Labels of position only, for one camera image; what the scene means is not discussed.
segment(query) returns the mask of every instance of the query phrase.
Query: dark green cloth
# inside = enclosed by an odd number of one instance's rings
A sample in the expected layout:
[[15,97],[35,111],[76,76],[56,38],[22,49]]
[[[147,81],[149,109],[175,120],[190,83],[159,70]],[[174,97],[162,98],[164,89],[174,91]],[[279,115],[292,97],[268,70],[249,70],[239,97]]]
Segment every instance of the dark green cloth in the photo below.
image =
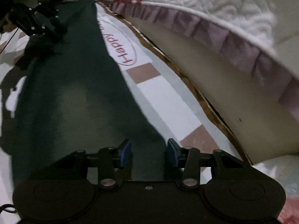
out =
[[166,145],[142,114],[101,35],[94,0],[59,5],[63,39],[39,47],[19,97],[16,134],[7,147],[14,183],[78,149],[97,152],[133,142],[133,180],[162,180]]

